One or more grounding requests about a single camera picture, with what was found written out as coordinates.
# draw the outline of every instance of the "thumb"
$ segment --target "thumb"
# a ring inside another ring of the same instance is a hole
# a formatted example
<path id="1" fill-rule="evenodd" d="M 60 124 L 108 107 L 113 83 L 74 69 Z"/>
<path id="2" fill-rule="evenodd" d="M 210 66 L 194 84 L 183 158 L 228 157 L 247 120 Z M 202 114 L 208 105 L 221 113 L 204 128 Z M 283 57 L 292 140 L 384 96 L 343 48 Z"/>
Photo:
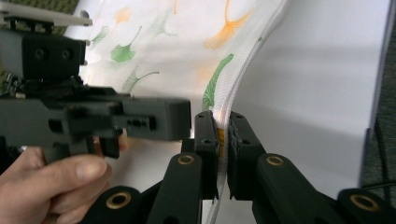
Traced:
<path id="1" fill-rule="evenodd" d="M 104 159 L 82 155 L 56 161 L 26 179 L 33 202 L 44 202 L 60 193 L 77 189 L 102 176 L 107 168 Z"/>

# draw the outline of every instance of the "white surface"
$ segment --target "white surface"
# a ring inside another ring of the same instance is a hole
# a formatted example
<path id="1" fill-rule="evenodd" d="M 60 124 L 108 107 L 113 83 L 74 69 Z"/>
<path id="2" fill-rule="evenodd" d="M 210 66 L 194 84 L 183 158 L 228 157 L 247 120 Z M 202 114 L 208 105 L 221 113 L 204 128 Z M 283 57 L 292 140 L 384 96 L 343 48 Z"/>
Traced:
<path id="1" fill-rule="evenodd" d="M 6 24 L 4 18 L 19 17 L 35 21 L 53 22 L 55 26 L 92 25 L 92 20 L 90 19 L 5 2 L 0 2 L 0 12 L 0 24 Z"/>
<path id="2" fill-rule="evenodd" d="M 98 9 L 95 1 L 81 2 L 78 13 Z M 290 158 L 332 197 L 359 185 L 389 4 L 291 1 L 234 102 L 233 110 L 247 117 L 267 151 Z M 217 223 L 255 223 L 251 203 L 228 197 L 225 190 Z"/>

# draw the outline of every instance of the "brass screw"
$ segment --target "brass screw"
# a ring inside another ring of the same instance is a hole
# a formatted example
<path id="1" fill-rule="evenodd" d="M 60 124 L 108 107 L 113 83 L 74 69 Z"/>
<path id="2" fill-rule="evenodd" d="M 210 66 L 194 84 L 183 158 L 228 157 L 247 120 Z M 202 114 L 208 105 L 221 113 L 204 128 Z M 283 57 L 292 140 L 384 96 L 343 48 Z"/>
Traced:
<path id="1" fill-rule="evenodd" d="M 376 212 L 379 211 L 380 209 L 378 203 L 376 203 L 373 199 L 365 195 L 352 194 L 349 199 L 359 208 L 369 212 Z"/>
<path id="2" fill-rule="evenodd" d="M 192 156 L 181 156 L 177 159 L 177 161 L 182 165 L 190 165 L 194 163 L 195 159 Z"/>
<path id="3" fill-rule="evenodd" d="M 282 158 L 278 157 L 278 156 L 270 156 L 267 158 L 267 162 L 270 163 L 271 165 L 274 166 L 281 166 L 283 165 L 285 162 L 283 162 Z"/>
<path id="4" fill-rule="evenodd" d="M 132 200 L 132 196 L 127 191 L 121 191 L 108 197 L 106 206 L 110 209 L 120 209 Z"/>

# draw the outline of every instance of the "patterned fabric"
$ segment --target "patterned fabric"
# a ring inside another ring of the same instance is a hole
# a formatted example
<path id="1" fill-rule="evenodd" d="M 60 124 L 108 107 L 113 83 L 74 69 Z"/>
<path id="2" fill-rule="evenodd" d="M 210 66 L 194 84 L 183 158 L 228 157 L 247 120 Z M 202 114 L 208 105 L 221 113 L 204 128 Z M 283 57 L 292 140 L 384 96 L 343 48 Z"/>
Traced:
<path id="1" fill-rule="evenodd" d="M 80 75 L 90 85 L 112 86 L 133 96 L 188 98 L 193 117 L 212 110 L 219 139 L 224 141 L 219 168 L 221 195 L 227 166 L 225 127 L 233 98 L 249 62 L 279 22 L 287 2 L 101 1 L 92 15 L 94 26 L 88 28 L 87 39 L 92 42 L 86 57 L 89 65 Z M 179 144 L 171 147 L 179 150 Z M 161 160 L 158 154 L 151 153 L 148 160 Z M 127 172 L 120 163 L 114 163 L 117 172 Z M 217 208 L 217 201 L 205 205 L 204 222 L 214 222 Z"/>

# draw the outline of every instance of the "human hand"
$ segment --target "human hand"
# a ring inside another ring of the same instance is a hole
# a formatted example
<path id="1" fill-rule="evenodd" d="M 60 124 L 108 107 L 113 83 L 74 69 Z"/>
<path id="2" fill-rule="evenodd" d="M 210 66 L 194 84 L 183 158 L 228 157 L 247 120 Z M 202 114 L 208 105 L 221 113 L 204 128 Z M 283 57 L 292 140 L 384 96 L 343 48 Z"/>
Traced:
<path id="1" fill-rule="evenodd" d="M 0 175 L 2 224 L 73 224 L 81 221 L 108 188 L 111 167 L 95 155 L 44 163 L 39 147 L 28 147 Z"/>

